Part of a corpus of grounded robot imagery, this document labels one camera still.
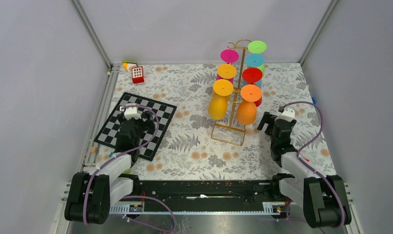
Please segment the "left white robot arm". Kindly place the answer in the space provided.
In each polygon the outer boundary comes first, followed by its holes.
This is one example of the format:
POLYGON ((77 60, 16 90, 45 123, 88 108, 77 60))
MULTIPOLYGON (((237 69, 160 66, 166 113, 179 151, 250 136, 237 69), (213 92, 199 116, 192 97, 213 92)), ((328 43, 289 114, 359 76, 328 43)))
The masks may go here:
POLYGON ((140 149, 152 142, 159 128, 156 113, 145 106, 139 113, 140 107, 123 107, 123 113, 118 115, 115 155, 90 172, 74 174, 64 211, 67 221, 103 224, 116 202, 123 197, 139 198, 140 186, 122 174, 137 162, 140 149))

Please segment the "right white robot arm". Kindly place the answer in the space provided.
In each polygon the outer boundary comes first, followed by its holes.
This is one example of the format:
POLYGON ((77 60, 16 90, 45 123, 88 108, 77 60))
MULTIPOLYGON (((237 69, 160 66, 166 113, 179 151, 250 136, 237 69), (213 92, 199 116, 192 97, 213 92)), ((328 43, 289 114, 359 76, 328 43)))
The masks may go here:
POLYGON ((311 228, 349 225, 352 215, 342 178, 323 175, 298 155, 299 150, 291 144, 295 124, 295 112, 287 108, 278 116, 265 112, 258 126, 270 137, 273 161, 287 171, 273 176, 271 198, 288 198, 298 204, 311 228))

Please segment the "green plastic wine glass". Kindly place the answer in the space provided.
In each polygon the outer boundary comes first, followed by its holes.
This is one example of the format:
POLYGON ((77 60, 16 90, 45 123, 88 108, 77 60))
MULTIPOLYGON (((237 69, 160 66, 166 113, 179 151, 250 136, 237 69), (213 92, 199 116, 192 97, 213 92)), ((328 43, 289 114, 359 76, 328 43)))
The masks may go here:
POLYGON ((250 54, 262 54, 266 51, 266 48, 266 43, 260 40, 251 41, 248 45, 248 51, 250 54))

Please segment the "orange plastic wine glass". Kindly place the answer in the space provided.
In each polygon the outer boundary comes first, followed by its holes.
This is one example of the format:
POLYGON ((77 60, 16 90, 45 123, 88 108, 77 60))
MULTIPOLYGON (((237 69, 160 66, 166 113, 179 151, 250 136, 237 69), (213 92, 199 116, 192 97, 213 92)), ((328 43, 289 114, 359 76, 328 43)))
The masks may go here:
POLYGON ((242 102, 239 104, 236 119, 241 125, 250 125, 255 121, 258 102, 261 103, 262 92, 255 84, 247 84, 240 90, 242 102))

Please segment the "blue plastic wine glass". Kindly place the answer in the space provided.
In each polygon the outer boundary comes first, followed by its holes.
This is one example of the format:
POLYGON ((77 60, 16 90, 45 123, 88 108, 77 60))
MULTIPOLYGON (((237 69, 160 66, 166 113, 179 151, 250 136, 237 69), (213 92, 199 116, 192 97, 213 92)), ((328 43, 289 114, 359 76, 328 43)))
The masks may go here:
POLYGON ((262 54, 249 54, 245 57, 245 64, 247 68, 257 68, 262 72, 262 76, 259 81, 255 82, 254 84, 257 85, 259 88, 262 87, 262 78, 265 75, 265 59, 262 54))

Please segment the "yellow plastic wine glass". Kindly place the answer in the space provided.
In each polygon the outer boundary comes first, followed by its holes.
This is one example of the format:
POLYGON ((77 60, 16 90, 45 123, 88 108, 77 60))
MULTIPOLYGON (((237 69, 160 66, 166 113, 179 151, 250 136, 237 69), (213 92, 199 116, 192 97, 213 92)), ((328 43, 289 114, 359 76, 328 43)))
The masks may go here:
POLYGON ((227 79, 219 79, 214 82, 213 96, 208 107, 208 114, 212 119, 220 120, 225 117, 228 98, 233 91, 234 87, 227 79))

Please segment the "amber plastic wine glass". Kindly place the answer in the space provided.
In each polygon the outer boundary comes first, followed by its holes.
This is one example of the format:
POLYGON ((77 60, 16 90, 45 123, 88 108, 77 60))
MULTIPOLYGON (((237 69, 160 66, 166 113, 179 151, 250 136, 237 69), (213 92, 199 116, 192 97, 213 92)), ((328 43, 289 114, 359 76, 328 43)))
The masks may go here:
POLYGON ((217 69, 217 79, 213 84, 214 92, 219 96, 228 96, 234 86, 231 80, 236 75, 236 68, 231 64, 221 64, 217 69))

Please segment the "red plastic wine glass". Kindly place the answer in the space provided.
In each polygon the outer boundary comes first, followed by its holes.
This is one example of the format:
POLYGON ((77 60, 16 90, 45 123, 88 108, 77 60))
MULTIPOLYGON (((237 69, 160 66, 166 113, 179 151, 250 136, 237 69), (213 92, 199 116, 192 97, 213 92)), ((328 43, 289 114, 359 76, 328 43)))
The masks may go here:
POLYGON ((262 91, 259 82, 262 78, 262 71, 258 68, 250 67, 243 71, 242 78, 247 83, 241 88, 241 97, 247 102, 252 102, 259 107, 262 103, 262 91))

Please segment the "magenta plastic wine glass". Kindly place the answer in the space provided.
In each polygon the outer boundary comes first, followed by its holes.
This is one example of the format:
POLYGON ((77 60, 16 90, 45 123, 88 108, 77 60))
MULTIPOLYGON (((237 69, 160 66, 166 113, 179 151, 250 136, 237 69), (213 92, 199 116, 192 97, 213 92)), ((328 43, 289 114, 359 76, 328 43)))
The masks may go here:
POLYGON ((220 53, 220 58, 224 61, 224 64, 218 66, 216 80, 226 79, 233 82, 236 76, 236 68, 232 63, 239 59, 238 52, 232 49, 225 49, 220 53))

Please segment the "gold wire glass rack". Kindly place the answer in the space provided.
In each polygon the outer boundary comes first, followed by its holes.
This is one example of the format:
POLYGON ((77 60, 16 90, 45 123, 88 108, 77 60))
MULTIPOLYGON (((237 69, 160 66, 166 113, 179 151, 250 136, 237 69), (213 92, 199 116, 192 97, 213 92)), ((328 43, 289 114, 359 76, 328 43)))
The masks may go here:
POLYGON ((232 49, 238 52, 239 59, 232 63, 232 65, 236 68, 236 76, 233 79, 234 91, 231 93, 228 98, 228 109, 226 115, 223 119, 215 120, 213 128, 211 130, 211 139, 217 140, 224 143, 229 143, 232 145, 241 146, 245 140, 246 130, 245 127, 239 128, 239 124, 236 124, 236 113, 237 107, 242 102, 242 98, 240 96, 240 90, 242 88, 242 73, 244 71, 244 60, 246 56, 246 51, 248 50, 247 45, 242 46, 241 43, 250 43, 249 39, 241 39, 237 42, 229 42, 227 45, 227 49, 232 49), (220 139, 214 137, 215 130, 229 130, 234 134, 240 134, 241 139, 240 142, 232 142, 227 141, 225 139, 220 139))

